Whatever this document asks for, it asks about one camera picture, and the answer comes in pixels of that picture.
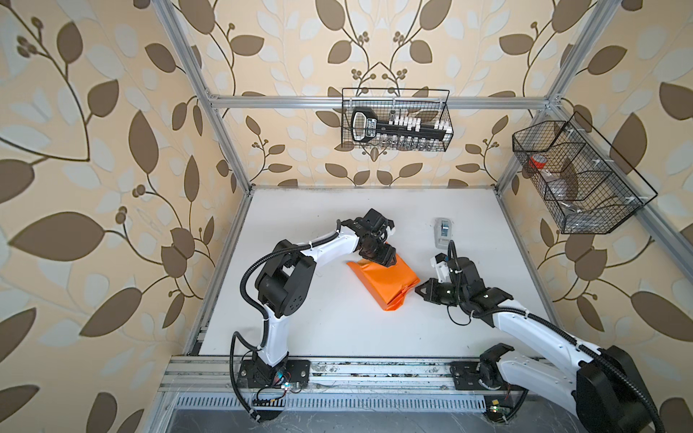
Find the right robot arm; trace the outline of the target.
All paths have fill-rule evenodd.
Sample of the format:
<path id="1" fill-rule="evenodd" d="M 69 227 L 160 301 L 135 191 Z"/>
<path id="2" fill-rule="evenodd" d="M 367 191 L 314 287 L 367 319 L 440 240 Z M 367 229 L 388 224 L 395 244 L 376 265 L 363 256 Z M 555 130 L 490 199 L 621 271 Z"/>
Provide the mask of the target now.
<path id="1" fill-rule="evenodd" d="M 602 348 L 571 335 L 521 305 L 504 290 L 488 287 L 467 257 L 437 254 L 435 277 L 415 292 L 447 310 L 465 313 L 514 337 L 540 359 L 498 343 L 478 357 L 475 368 L 452 364 L 456 386 L 508 391 L 519 387 L 576 416 L 589 432 L 664 432 L 660 411 L 633 358 L 617 346 Z"/>

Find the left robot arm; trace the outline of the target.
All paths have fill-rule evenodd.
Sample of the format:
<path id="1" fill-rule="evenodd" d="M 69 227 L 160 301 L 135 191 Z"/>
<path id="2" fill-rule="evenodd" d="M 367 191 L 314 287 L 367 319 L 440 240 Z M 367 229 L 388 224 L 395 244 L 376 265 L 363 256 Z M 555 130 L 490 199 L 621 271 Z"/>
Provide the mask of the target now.
<path id="1" fill-rule="evenodd" d="M 243 301 L 263 316 L 260 343 L 251 346 L 239 332 L 232 343 L 240 343 L 252 354 L 240 367 L 240 377 L 251 389 L 282 386 L 294 379 L 288 366 L 289 317 L 305 303 L 315 272 L 322 265 L 357 253 L 368 262 L 392 267 L 396 249 L 387 243 L 395 233 L 395 222 L 375 209 L 360 218 L 338 221 L 326 236 L 304 244 L 279 242 L 272 252 L 255 261 L 242 275 L 239 291 Z"/>

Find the orange wrapping paper sheet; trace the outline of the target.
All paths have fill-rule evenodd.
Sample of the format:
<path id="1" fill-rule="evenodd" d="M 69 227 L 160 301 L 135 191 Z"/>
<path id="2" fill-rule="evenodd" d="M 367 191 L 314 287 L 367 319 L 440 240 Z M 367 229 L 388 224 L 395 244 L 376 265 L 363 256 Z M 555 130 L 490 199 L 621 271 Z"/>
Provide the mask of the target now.
<path id="1" fill-rule="evenodd" d="M 406 296 L 420 284 L 420 278 L 399 254 L 390 267 L 366 260 L 348 262 L 348 267 L 384 311 L 401 308 Z"/>

